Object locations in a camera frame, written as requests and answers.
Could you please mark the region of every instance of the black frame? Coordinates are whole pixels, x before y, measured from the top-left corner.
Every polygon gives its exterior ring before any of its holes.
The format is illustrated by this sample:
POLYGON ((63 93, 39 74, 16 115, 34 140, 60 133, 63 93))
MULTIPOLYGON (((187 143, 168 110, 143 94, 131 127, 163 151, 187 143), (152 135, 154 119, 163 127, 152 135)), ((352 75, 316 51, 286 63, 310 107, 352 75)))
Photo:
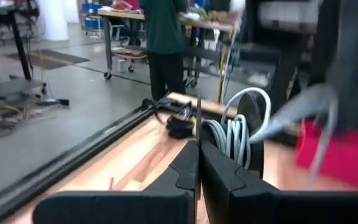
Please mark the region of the black frame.
MULTIPOLYGON (((173 112, 183 106, 183 104, 175 100, 168 98, 163 100, 170 103, 169 106, 164 106, 162 108, 163 110, 173 112)), ((221 114, 208 110, 201 111, 203 117, 206 119, 220 120, 221 118, 221 114)), ((154 109, 147 103, 143 103, 134 111, 131 111, 109 126, 86 138, 83 142, 67 150, 48 164, 33 171, 16 183, 7 186, 0 192, 0 222, 44 193, 62 178, 79 168, 83 163, 105 150, 106 147, 127 134, 153 114, 154 109)), ((288 138, 288 135, 284 134, 281 138, 288 138)))

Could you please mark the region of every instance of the blade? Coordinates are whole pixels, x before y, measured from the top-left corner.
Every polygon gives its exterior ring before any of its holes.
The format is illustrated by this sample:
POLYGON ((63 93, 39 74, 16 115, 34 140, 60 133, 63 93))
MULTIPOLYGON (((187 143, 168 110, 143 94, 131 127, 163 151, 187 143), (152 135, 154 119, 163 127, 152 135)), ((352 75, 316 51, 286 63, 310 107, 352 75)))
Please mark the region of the blade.
POLYGON ((201 129, 201 96, 198 96, 198 98, 197 98, 197 117, 196 117, 196 140, 197 140, 198 147, 201 146, 200 129, 201 129))

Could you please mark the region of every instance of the black pants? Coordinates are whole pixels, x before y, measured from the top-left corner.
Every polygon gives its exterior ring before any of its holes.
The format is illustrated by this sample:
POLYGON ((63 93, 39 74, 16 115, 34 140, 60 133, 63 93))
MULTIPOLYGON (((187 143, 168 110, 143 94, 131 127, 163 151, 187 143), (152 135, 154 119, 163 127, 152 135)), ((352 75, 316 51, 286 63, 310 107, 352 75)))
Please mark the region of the black pants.
POLYGON ((182 54, 160 55, 147 53, 149 59, 150 84, 154 100, 161 100, 169 92, 186 94, 183 82, 183 56, 182 54))

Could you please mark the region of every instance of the white pillar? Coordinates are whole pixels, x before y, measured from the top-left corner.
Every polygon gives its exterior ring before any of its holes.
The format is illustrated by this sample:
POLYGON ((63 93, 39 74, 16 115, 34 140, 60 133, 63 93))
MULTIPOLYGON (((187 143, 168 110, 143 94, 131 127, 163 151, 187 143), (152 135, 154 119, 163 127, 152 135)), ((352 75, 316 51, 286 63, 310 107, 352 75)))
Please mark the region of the white pillar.
POLYGON ((65 17, 68 23, 79 23, 78 8, 76 0, 63 0, 65 7, 65 17))
POLYGON ((38 0, 40 16, 45 22, 45 40, 68 40, 68 27, 62 0, 38 0))

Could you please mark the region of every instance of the red box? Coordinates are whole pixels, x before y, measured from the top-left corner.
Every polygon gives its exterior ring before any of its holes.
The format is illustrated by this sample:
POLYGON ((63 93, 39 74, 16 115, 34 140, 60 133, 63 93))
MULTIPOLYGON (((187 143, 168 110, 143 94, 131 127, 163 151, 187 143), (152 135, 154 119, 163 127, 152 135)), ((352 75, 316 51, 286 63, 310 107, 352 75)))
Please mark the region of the red box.
MULTIPOLYGON (((311 121, 302 121, 296 143, 296 164, 309 168, 316 154, 321 128, 311 121)), ((358 186, 358 131, 334 136, 320 168, 320 173, 330 175, 358 186)))

